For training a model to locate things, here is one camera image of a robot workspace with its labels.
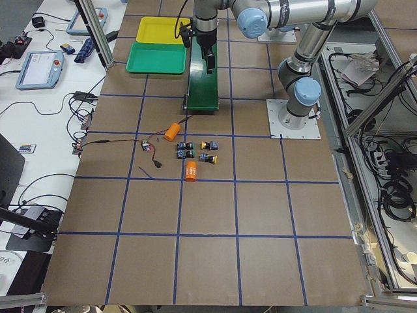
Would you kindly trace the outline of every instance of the white table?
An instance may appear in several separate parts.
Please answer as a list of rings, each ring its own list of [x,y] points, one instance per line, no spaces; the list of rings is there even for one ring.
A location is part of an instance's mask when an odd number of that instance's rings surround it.
[[[93,0],[96,7],[105,7],[109,16],[104,26],[104,32],[118,30],[126,4],[120,0]],[[70,20],[76,11],[76,6],[70,1],[44,0],[38,9],[38,12],[44,12]],[[60,50],[60,45],[69,43],[76,51],[82,47],[82,42],[73,42],[73,40],[85,40],[86,36],[70,36],[65,31],[66,22],[44,16],[46,26],[44,28],[52,32],[55,39],[49,44],[53,50]],[[32,23],[29,22],[25,31],[35,30]],[[46,43],[50,40],[51,35],[44,32],[31,32],[28,34],[33,40],[28,46],[25,54],[21,59],[13,59],[7,65],[0,67],[0,72],[8,70],[20,70],[27,52],[46,51]],[[110,48],[113,50],[115,41],[111,42]],[[41,89],[20,91],[15,88],[18,74],[7,74],[0,77],[0,112],[9,104],[17,101],[31,101],[36,104],[42,113],[58,112],[61,107],[63,97],[67,93],[75,91],[89,91],[101,78],[106,75],[101,62],[94,51],[83,64],[74,62],[74,55],[65,55],[65,63],[58,84],[53,89]],[[102,82],[94,89],[95,95],[100,94]],[[25,167],[20,186],[18,187],[12,203],[18,202],[19,195],[25,186],[34,181],[36,178],[51,173],[68,173],[75,175],[78,167],[79,158],[72,154],[69,135],[66,132],[66,123],[72,115],[68,108],[68,99],[64,103],[64,109],[60,114],[52,116],[41,116],[37,114],[31,104],[16,104],[0,115],[0,133],[10,142],[18,147],[23,143],[36,144],[33,154],[25,154]],[[83,104],[85,108],[92,108],[89,104]],[[71,133],[79,130],[81,123],[73,118],[69,129]],[[67,176],[53,176],[37,182],[25,193],[25,199],[30,199],[41,194],[58,194],[68,197],[72,187],[72,178]],[[66,203],[58,198],[45,197],[40,198],[38,203],[44,205],[53,205],[65,210]],[[0,230],[11,231],[13,224],[3,222]],[[0,233],[0,250],[4,250],[10,237],[7,233]],[[24,258],[26,252],[18,252]],[[6,295],[16,273],[19,264],[16,266],[1,266],[0,264],[0,295]]]

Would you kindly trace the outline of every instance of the orange cylinder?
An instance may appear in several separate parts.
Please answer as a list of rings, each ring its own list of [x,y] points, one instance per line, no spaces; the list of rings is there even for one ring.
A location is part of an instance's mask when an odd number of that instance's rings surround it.
[[[171,127],[168,128],[166,131],[164,138],[168,140],[169,142],[172,142],[177,134],[180,132],[181,126],[177,123],[173,123]]]
[[[197,162],[188,161],[185,166],[185,180],[195,181],[197,179]]]

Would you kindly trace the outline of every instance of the connector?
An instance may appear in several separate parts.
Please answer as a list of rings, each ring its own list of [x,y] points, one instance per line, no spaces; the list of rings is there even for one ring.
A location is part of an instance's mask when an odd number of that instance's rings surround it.
[[[154,160],[154,164],[155,164],[155,166],[156,166],[157,168],[161,168],[161,167],[162,167],[162,163],[161,163],[161,162],[159,162],[159,161],[157,161],[157,160]]]
[[[91,109],[91,112],[88,113],[84,118],[83,121],[81,122],[81,129],[82,130],[88,130],[91,122],[93,121],[93,113],[94,113],[94,109]]]
[[[73,98],[79,101],[95,101],[98,100],[98,96],[94,93],[84,93],[83,91],[76,91]]]

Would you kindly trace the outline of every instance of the metal frame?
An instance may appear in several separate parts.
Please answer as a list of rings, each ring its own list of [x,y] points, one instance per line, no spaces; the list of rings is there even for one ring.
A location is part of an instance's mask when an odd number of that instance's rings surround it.
[[[45,293],[35,293],[33,295],[6,295],[0,297],[0,309],[28,305],[45,305],[47,299],[48,296]]]
[[[398,299],[398,297],[370,297],[363,296],[362,302],[366,306],[371,308],[380,308],[383,310],[400,310],[402,312],[416,312],[417,311],[417,298],[416,300]]]

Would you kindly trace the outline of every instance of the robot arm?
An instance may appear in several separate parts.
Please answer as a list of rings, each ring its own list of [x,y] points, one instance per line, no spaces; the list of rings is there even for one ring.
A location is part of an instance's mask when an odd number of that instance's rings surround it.
[[[215,65],[211,47],[216,43],[217,10],[230,8],[248,38],[256,38],[267,29],[311,23],[294,55],[278,67],[278,76],[289,95],[281,122],[300,129],[321,94],[320,85],[307,76],[334,26],[366,15],[376,4],[377,0],[194,0],[191,33],[197,36],[209,73]]]

